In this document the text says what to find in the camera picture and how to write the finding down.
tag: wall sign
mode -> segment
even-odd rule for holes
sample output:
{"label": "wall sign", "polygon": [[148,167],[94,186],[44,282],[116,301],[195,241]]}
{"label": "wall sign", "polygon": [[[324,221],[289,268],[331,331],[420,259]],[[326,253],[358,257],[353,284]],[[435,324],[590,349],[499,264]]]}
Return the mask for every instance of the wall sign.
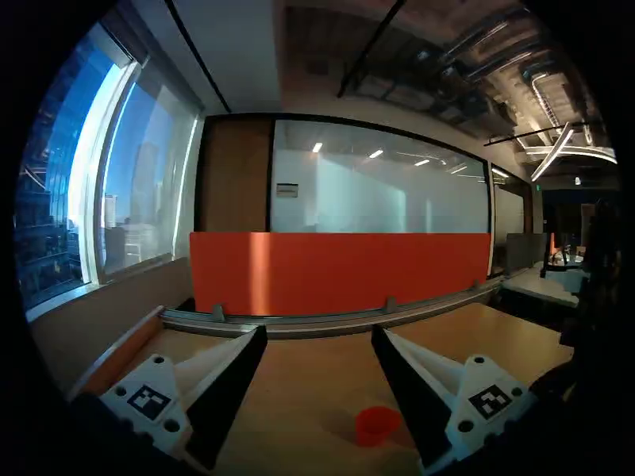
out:
{"label": "wall sign", "polygon": [[297,183],[276,183],[275,184],[275,196],[276,197],[298,197],[298,184]]}

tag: window sill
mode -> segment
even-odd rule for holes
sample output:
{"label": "window sill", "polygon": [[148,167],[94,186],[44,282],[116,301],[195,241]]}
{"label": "window sill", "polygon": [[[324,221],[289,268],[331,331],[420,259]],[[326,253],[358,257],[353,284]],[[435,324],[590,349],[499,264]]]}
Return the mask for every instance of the window sill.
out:
{"label": "window sill", "polygon": [[120,272],[117,272],[116,278],[114,275],[110,276],[109,281],[104,284],[89,282],[87,284],[84,284],[83,286],[67,291],[66,293],[62,293],[55,297],[52,297],[51,299],[48,299],[47,301],[44,301],[27,310],[25,313],[26,320],[27,322],[29,322],[29,324],[32,324],[40,316],[50,313],[54,309],[58,309],[59,307],[67,305],[68,303],[73,302],[77,299],[83,298],[87,294],[102,290],[112,285],[116,285],[119,282],[124,282],[128,278],[138,276],[139,274],[143,274],[146,271],[162,267],[165,264],[178,261],[179,259],[187,259],[187,257],[175,258],[171,255],[159,256],[155,259],[150,259],[147,263],[139,263],[138,265],[130,267],[127,270],[121,270]]}

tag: orange cup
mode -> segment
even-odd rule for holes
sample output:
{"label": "orange cup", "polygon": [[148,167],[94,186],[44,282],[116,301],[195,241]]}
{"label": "orange cup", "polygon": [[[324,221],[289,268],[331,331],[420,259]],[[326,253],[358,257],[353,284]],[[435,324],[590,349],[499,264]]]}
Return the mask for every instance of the orange cup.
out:
{"label": "orange cup", "polygon": [[394,430],[399,428],[402,418],[399,412],[376,406],[361,411],[355,418],[357,445],[374,447],[380,445]]}

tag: orange panel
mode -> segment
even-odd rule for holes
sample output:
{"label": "orange panel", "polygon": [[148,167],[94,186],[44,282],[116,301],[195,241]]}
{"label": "orange panel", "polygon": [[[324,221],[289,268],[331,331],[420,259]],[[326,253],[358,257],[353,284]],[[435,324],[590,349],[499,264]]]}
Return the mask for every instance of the orange panel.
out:
{"label": "orange panel", "polygon": [[488,233],[194,232],[196,310],[255,316],[349,313],[484,282]]}

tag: desk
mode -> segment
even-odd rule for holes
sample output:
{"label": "desk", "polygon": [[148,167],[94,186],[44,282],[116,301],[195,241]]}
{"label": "desk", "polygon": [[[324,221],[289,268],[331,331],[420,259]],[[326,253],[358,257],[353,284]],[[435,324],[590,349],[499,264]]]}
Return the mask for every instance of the desk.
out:
{"label": "desk", "polygon": [[[556,332],[481,304],[391,330],[458,362],[489,355],[525,384],[572,354]],[[129,370],[156,352],[179,362],[222,341],[164,329]],[[270,340],[214,474],[417,475],[418,453],[405,425],[381,447],[354,444],[354,417],[372,405],[398,408],[370,333]]]}
{"label": "desk", "polygon": [[515,275],[513,278],[506,279],[502,282],[502,287],[517,293],[533,296],[538,299],[544,299],[545,301],[555,302],[556,304],[566,305],[568,307],[577,307],[579,299],[565,290],[563,280],[565,279],[565,273],[575,273],[574,280],[577,278],[581,280],[581,275],[577,273],[577,270],[562,271],[547,271],[550,273],[548,278],[541,278],[542,264],[538,264],[520,274]]}

